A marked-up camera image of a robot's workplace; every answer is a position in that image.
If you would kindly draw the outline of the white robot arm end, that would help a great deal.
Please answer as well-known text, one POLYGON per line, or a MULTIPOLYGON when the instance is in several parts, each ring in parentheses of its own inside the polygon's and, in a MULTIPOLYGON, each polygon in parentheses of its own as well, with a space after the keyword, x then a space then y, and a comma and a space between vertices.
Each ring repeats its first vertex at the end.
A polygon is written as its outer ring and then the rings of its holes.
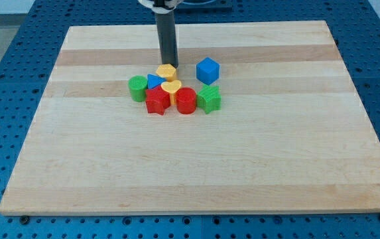
POLYGON ((157 14, 167 14, 181 4, 183 0, 138 0, 138 2, 157 14))

